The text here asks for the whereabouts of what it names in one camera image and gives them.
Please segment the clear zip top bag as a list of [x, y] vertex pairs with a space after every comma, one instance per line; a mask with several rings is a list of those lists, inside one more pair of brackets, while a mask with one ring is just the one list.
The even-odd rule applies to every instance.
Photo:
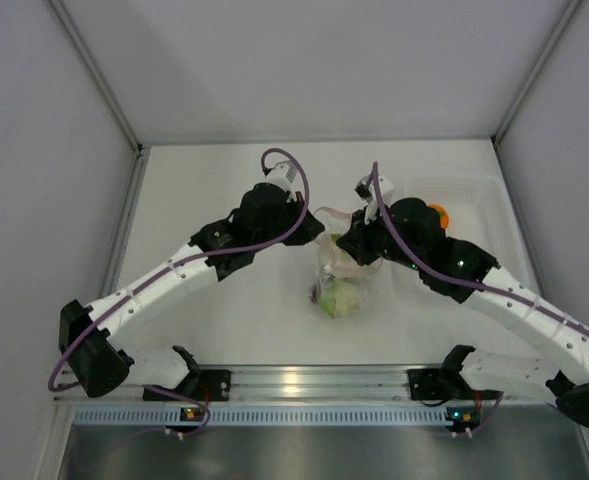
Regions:
[[350, 214], [323, 206], [314, 216], [325, 230], [315, 239], [317, 268], [310, 300], [331, 319], [361, 315], [372, 297], [382, 260], [360, 266], [338, 247], [337, 240], [349, 229]]

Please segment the fake orange persimmon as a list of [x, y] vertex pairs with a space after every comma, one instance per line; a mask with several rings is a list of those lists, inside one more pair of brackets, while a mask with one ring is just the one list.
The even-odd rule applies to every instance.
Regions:
[[442, 207], [438, 204], [434, 204], [434, 203], [429, 204], [428, 207], [431, 208], [432, 210], [434, 210], [438, 214], [440, 227], [443, 230], [446, 230], [450, 225], [450, 216], [449, 216], [447, 210], [444, 207]]

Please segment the fake white cauliflower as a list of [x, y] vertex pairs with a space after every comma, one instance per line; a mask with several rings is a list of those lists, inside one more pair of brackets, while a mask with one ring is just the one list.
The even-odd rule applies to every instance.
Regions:
[[359, 266], [342, 251], [326, 251], [319, 265], [319, 283], [337, 281], [341, 284], [341, 305], [344, 315], [350, 316], [362, 309], [367, 298], [370, 272]]

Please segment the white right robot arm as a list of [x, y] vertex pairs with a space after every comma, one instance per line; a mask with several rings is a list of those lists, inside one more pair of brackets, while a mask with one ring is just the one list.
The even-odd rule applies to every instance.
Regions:
[[540, 354], [524, 358], [457, 345], [438, 369], [449, 397], [472, 391], [526, 397], [589, 428], [589, 328], [533, 293], [482, 248], [449, 236], [424, 201], [398, 200], [373, 219], [354, 212], [337, 245], [361, 266], [384, 259], [417, 271], [429, 290], [486, 315]]

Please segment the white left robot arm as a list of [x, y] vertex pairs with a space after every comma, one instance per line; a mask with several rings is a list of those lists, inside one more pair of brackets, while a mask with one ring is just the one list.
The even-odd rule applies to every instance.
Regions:
[[292, 192], [260, 182], [227, 217], [204, 225], [129, 286], [87, 305], [70, 301], [60, 311], [61, 360], [55, 369], [69, 366], [90, 398], [126, 384], [165, 388], [183, 400], [193, 397], [200, 376], [188, 352], [172, 346], [145, 355], [131, 346], [132, 335], [174, 303], [249, 266], [258, 252], [312, 242], [323, 226], [311, 214], [309, 200], [308, 188]]

